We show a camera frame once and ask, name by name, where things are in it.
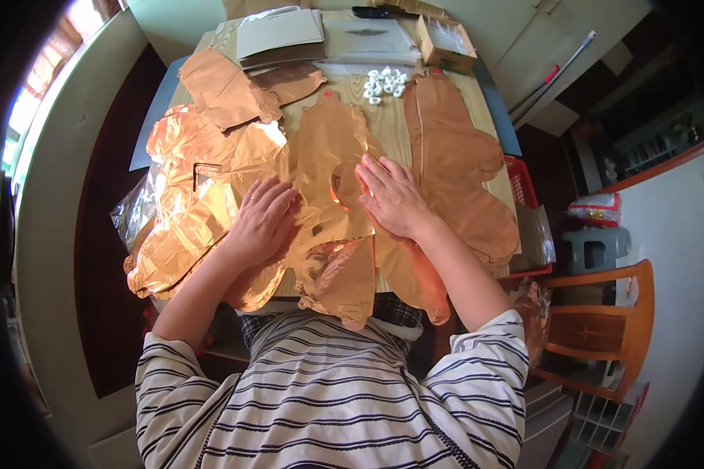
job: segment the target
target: tabletop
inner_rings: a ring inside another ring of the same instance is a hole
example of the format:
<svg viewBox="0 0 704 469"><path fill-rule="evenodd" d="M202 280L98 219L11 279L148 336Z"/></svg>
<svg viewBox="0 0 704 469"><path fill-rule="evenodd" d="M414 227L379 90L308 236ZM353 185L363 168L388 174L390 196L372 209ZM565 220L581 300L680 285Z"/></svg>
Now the tabletop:
<svg viewBox="0 0 704 469"><path fill-rule="evenodd" d="M353 19L354 16L348 11L321 11L321 19L325 23L329 20L345 20ZM225 57L238 63L236 60L236 38L237 28L242 19L230 20L220 24L215 31L208 32L203 35L201 41L196 46L196 52L207 47L214 47L221 52ZM415 35L415 20L400 20L407 32L414 38ZM417 67L415 73L421 71L422 67ZM487 132L497 138L496 127L490 116L485 97L478 81L473 76L461 75L446 71L445 74L449 77L456 87L462 93L472 125L475 128ZM287 133L287 137L297 131L300 126L300 117L304 107L310 107L317 101L317 94L323 89L334 89L338 91L339 98L342 102L355 104L359 106L368 123L370 131L378 138L383 145L386 156L401 164L408 166L412 165L411 147L409 142L409 133L407 124L404 120L404 103L401 99L385 99L378 106L371 105L366 98L363 97L363 85L367 81L367 77L360 75L337 74L325 70L323 75L328 79L315 93L312 95L282 107L284 115L283 127ZM175 90L172 99L169 101L169 106L178 104L192 104L188 90L179 83ZM508 179L506 166L498 172L497 176L482 183L482 186L492 193L498 200L505 203L508 208L516 216L516 206L514 205L514 196L511 193L511 185ZM515 254L521 253L521 243L516 248ZM494 276L507 277L509 275L508 266L494 272ZM276 291L276 296L297 296L294 289L294 272L288 269L284 275L282 283ZM380 271L377 272L376 291L390 291L385 278Z"/></svg>

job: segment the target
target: wrist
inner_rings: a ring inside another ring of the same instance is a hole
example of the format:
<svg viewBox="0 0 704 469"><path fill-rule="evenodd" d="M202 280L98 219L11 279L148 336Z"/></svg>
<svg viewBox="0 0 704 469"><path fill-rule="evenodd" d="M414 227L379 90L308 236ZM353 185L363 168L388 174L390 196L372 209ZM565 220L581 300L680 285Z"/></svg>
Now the wrist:
<svg viewBox="0 0 704 469"><path fill-rule="evenodd" d="M249 259L244 255L244 250L235 245L229 237L216 247L211 257L217 258L220 264L230 266L240 272L251 266Z"/></svg>
<svg viewBox="0 0 704 469"><path fill-rule="evenodd" d="M414 228L411 238L418 245L427 244L431 239L438 239L438 231L444 228L448 229L444 221L429 211Z"/></svg>

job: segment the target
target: plastic stool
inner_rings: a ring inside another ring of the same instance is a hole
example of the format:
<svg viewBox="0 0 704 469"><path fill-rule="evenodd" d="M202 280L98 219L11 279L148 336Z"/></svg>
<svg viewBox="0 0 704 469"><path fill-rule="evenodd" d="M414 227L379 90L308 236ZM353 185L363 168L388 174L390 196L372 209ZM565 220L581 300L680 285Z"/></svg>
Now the plastic stool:
<svg viewBox="0 0 704 469"><path fill-rule="evenodd" d="M629 253L631 236L625 228L604 228L563 233L571 243L571 274L591 274L616 268L616 259Z"/></svg>

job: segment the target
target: right hand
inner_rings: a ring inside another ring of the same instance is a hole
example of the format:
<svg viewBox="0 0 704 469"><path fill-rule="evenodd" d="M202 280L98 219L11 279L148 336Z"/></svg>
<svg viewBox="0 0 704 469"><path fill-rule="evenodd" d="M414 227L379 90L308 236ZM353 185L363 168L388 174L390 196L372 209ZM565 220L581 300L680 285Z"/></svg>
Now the right hand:
<svg viewBox="0 0 704 469"><path fill-rule="evenodd" d="M300 197L289 182L277 176L253 183L245 194L237 219L219 247L229 251L244 268L275 263L291 242Z"/></svg>
<svg viewBox="0 0 704 469"><path fill-rule="evenodd" d="M355 168L363 190L358 201L384 229L402 238L417 240L417 231L435 215L425 204L409 168L385 156L376 162L363 155Z"/></svg>

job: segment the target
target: red basket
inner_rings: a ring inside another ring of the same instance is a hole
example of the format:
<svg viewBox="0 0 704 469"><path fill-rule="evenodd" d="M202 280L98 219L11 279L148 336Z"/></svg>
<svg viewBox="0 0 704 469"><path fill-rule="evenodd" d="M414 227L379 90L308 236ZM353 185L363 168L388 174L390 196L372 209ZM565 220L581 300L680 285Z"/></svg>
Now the red basket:
<svg viewBox="0 0 704 469"><path fill-rule="evenodd" d="M506 160L506 170L508 171L508 180L511 183L511 193L514 195L514 202L521 203L530 209L536 209L540 205L537 204L535 197L535 188L532 187L532 180L529 179L529 172L524 161L517 160L511 156L504 155ZM508 278L521 278L532 276L543 276L553 271L553 264L548 264L542 269L530 270L527 272L515 272Z"/></svg>

